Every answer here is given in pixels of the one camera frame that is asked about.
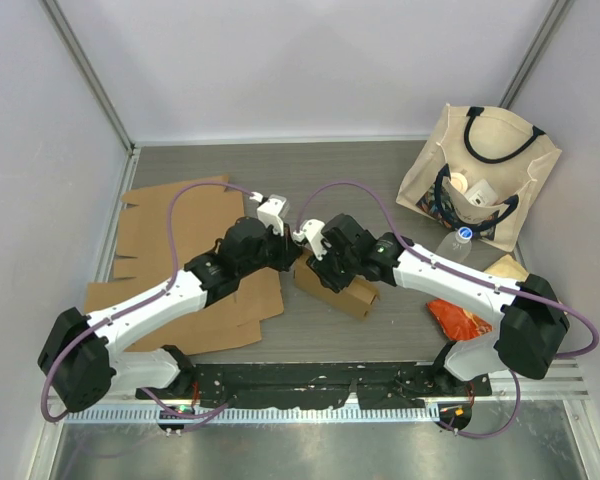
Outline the brown cardboard box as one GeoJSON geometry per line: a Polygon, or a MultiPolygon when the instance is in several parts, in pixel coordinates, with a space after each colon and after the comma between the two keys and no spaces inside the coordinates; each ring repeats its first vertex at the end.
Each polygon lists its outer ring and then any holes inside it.
{"type": "Polygon", "coordinates": [[[306,264],[309,252],[305,251],[294,264],[294,284],[310,296],[319,299],[338,311],[358,320],[366,320],[380,294],[369,281],[356,277],[339,293],[323,287],[318,276],[306,264]]]}

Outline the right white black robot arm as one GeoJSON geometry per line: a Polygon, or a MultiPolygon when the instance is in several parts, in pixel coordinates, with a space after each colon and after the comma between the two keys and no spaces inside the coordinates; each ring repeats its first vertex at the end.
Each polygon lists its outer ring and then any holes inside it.
{"type": "Polygon", "coordinates": [[[540,276],[517,281],[488,275],[392,232],[374,237],[346,214],[327,223],[308,220],[298,233],[312,252],[308,266],[334,292],[361,276],[424,292],[490,325],[489,332],[453,340],[438,354],[431,380],[442,394],[455,394],[468,381],[502,370],[543,379],[569,330],[553,288],[540,276]]]}

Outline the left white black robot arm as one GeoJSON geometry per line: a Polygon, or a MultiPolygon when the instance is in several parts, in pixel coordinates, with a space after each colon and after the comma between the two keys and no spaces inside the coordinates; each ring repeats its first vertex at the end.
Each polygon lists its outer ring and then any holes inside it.
{"type": "Polygon", "coordinates": [[[138,390],[142,397],[180,399],[192,393],[195,372],[178,347],[132,352],[130,346],[180,317],[202,311],[238,290],[262,269],[287,271],[302,255],[289,230],[280,233],[244,217],[214,247],[167,281],[103,310],[62,312],[38,358],[45,375],[41,410],[55,391],[67,412],[77,413],[114,391],[138,390]]]}

